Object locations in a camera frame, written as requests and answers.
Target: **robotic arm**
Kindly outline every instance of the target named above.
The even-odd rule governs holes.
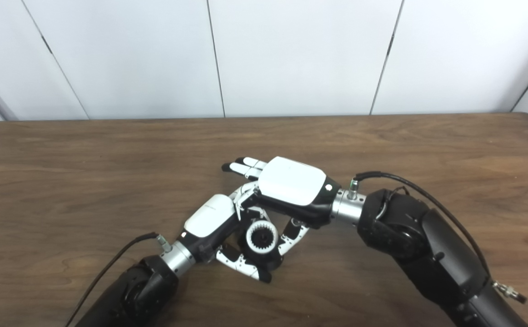
[[[269,281],[270,273],[256,267],[253,263],[243,259],[233,247],[225,247],[222,243],[232,234],[241,223],[251,221],[251,218],[263,217],[268,219],[266,212],[258,207],[247,207],[236,215],[233,198],[241,190],[233,192],[229,197],[216,194],[200,207],[187,221],[183,230],[173,244],[169,244],[163,236],[148,234],[140,240],[156,236],[162,247],[160,255],[143,258],[138,264],[130,267],[121,274],[96,300],[91,308],[76,324],[77,327],[143,327],[154,319],[175,295],[179,278],[195,263],[208,263],[214,257],[220,261],[222,251],[234,257],[236,265],[226,263],[228,267],[241,271],[258,280]],[[115,259],[117,259],[130,245],[127,245]],[[71,315],[67,326],[77,313],[79,306]]]
[[[526,298],[491,279],[482,253],[465,228],[415,184],[399,176],[369,172],[358,174],[345,190],[320,169],[281,157],[269,163],[239,158],[222,169],[252,180],[234,202],[260,203],[312,228],[332,220],[356,226],[364,243],[391,255],[418,291],[440,306],[456,326],[528,326],[497,291],[523,303]],[[360,180],[374,177],[393,178],[426,195],[465,232],[478,255],[436,209],[411,197],[406,188],[358,194]]]
[[[148,325],[174,296],[179,278],[195,263],[208,263],[214,258],[269,283],[270,271],[281,265],[284,255],[308,230],[331,221],[355,226],[367,246],[391,255],[418,291],[440,306],[456,326],[528,326],[498,292],[519,302],[526,298],[493,281],[482,252],[465,228],[436,199],[408,180],[368,172],[357,174],[349,189],[344,189],[322,170],[282,157],[268,163],[239,158],[222,169],[251,182],[229,196],[214,195],[185,222],[172,245],[158,234],[144,236],[156,237],[162,254],[145,257],[127,269],[86,312],[78,327]],[[366,196],[357,192],[362,180],[375,177],[393,178],[424,195],[455,223],[474,251],[436,209],[411,197],[405,187]],[[291,217],[280,236],[266,211],[256,205]],[[224,244],[234,232],[239,250]]]

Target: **black cable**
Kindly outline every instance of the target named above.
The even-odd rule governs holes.
[[[484,254],[482,253],[482,250],[480,250],[480,247],[478,244],[476,244],[476,241],[474,241],[474,238],[468,233],[466,228],[461,224],[461,222],[456,218],[449,210],[440,203],[440,201],[436,200],[431,194],[426,192],[423,188],[420,188],[418,185],[410,182],[409,180],[406,180],[405,178],[402,178],[400,176],[397,176],[395,174],[390,173],[384,173],[384,172],[364,172],[359,173],[353,178],[354,180],[361,181],[367,178],[389,178],[392,180],[397,180],[397,182],[401,182],[410,188],[413,188],[416,190],[419,194],[424,196],[426,199],[430,200],[436,207],[438,207],[445,215],[450,219],[450,221],[453,222],[454,225],[460,230],[460,232],[466,237],[466,240],[470,243],[470,246],[472,246],[472,250],[476,253],[478,256],[478,259],[480,259],[480,263],[482,264],[482,267],[486,270],[486,273],[490,276],[490,269],[488,268],[488,265],[486,264],[486,259],[484,258]]]
[[[96,283],[98,283],[98,281],[100,280],[100,278],[102,278],[102,275],[104,275],[104,273],[106,273],[106,271],[110,268],[110,266],[113,265],[113,263],[115,263],[120,257],[121,255],[123,255],[131,246],[133,246],[134,244],[136,243],[139,243],[141,241],[144,241],[144,240],[149,240],[151,238],[156,238],[157,236],[159,236],[159,234],[153,232],[153,233],[148,233],[148,234],[144,234],[144,235],[141,235],[141,236],[137,236],[134,240],[132,240],[131,242],[129,242],[127,245],[125,245],[116,255],[114,258],[112,258],[110,260],[109,263],[106,264],[106,266],[98,273],[98,275],[96,275],[96,277],[94,278],[94,280],[92,281],[92,283],[90,283],[90,286],[88,286],[86,292],[84,292],[84,294],[82,295],[82,297],[80,298],[78,304],[76,305],[75,307],[75,310],[72,312],[72,314],[70,315],[70,318],[68,319],[66,325],[64,325],[65,327],[68,327],[70,325],[70,323],[72,322],[72,319],[75,318],[76,314],[79,312],[80,310],[80,307],[84,304],[84,301],[86,300],[86,298],[88,297],[88,294],[90,294],[90,292],[92,291],[92,289],[94,288],[94,286],[96,286]]]

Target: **black gear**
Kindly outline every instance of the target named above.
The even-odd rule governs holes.
[[[259,248],[267,248],[274,241],[272,230],[264,227],[254,230],[252,234],[252,243]]]

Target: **wood grain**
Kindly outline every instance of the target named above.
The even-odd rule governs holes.
[[[528,115],[0,122],[0,326],[60,326],[134,236],[173,240],[214,193],[245,180],[236,157],[289,157],[347,184],[382,170],[430,191],[528,296]],[[371,180],[369,193],[393,182]],[[284,217],[273,217],[283,226]],[[86,306],[152,243],[137,245]],[[528,321],[528,304],[511,302]],[[158,326],[443,326],[392,259],[349,225],[312,231],[271,284],[198,265]]]

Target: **gear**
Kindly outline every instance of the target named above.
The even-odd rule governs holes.
[[[278,230],[269,221],[255,221],[246,231],[246,243],[257,254],[267,254],[278,243]]]

